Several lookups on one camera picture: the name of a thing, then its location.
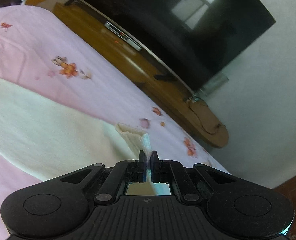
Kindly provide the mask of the pink floral bed sheet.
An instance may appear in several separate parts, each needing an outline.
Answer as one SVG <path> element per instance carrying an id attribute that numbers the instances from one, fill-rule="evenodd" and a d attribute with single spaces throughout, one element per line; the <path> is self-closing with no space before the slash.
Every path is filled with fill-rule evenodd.
<path id="1" fill-rule="evenodd" d="M 82 82 L 99 78 L 130 81 L 50 11 L 26 5 L 0 8 L 0 78 L 82 113 L 92 109 L 78 91 Z M 176 160 L 186 167 L 202 163 L 223 170 L 181 125 L 151 102 L 148 113 L 139 120 L 139 129 L 147 131 L 156 121 L 169 130 L 175 143 L 171 157 L 162 159 Z M 38 181 L 43 180 L 0 155 L 0 207 L 6 196 Z M 0 239 L 7 237 L 0 216 Z"/>

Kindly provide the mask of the silver set-top box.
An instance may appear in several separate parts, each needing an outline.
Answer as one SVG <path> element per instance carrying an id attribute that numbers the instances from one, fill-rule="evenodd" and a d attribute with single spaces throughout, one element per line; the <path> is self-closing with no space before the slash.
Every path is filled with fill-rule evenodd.
<path id="1" fill-rule="evenodd" d="M 117 35 L 119 38 L 124 40 L 126 43 L 128 43 L 130 46 L 132 46 L 135 50 L 140 51 L 142 49 L 142 46 L 136 42 L 133 38 L 129 37 L 127 34 L 122 32 L 119 28 L 117 28 L 112 23 L 106 21 L 104 26 L 110 30 L 112 33 Z"/>

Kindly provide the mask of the brown wooden tv cabinet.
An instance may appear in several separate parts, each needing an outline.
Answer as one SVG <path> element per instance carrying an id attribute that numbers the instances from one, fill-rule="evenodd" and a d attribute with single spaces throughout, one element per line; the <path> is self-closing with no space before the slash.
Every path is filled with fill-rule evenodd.
<path id="1" fill-rule="evenodd" d="M 74 33 L 130 79 L 190 135 L 223 148 L 228 130 L 203 100 L 192 101 L 192 91 L 145 50 L 136 51 L 108 30 L 106 19 L 78 0 L 27 0 L 27 5 L 51 11 Z"/>

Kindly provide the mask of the glass cylinder table lamp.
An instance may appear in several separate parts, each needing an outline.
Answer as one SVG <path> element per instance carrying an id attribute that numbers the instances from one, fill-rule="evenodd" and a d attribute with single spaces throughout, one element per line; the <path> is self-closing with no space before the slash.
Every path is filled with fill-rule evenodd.
<path id="1" fill-rule="evenodd" d="M 202 85 L 202 87 L 192 96 L 192 101 L 196 102 L 204 100 L 228 81 L 229 78 L 223 72 L 218 72 L 209 81 Z"/>

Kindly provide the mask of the cream white knit sweater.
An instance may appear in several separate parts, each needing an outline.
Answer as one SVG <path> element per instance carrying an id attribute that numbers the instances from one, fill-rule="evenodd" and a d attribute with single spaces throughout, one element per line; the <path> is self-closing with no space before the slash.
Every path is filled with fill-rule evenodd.
<path id="1" fill-rule="evenodd" d="M 130 81 L 99 78 L 78 91 L 92 109 L 82 113 L 0 78 L 0 155 L 43 181 L 135 159 L 140 150 L 171 157 L 175 140 L 167 128 L 154 121 L 139 129 L 152 102 Z"/>

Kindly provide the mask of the large black curved television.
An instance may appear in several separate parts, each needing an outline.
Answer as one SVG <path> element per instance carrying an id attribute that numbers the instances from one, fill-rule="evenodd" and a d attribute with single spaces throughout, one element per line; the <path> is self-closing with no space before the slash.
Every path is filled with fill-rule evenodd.
<path id="1" fill-rule="evenodd" d="M 132 35 L 192 91 L 267 31 L 260 0 L 82 0 Z"/>

